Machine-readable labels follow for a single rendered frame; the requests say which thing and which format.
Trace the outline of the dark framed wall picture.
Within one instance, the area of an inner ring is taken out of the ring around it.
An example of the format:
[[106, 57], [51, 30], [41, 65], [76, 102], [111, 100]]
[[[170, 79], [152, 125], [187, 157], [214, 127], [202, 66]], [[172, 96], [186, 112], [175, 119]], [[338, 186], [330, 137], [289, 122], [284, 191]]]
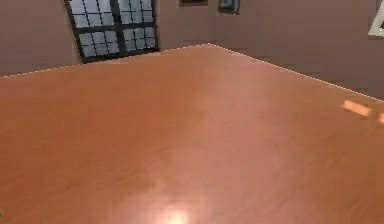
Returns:
[[180, 7], [208, 6], [208, 0], [179, 0]]

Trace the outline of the black framed glass door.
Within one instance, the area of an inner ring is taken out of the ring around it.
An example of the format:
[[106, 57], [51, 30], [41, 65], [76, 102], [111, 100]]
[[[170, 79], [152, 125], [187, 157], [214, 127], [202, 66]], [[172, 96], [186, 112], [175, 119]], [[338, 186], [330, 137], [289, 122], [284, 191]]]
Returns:
[[63, 0], [83, 63], [159, 51], [155, 0]]

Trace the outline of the teal framed wall picture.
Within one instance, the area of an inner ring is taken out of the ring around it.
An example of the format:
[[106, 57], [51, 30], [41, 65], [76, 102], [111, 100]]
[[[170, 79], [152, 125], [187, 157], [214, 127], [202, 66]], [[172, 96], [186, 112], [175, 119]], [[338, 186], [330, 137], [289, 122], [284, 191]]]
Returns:
[[234, 14], [239, 13], [240, 0], [219, 0], [218, 11], [220, 13]]

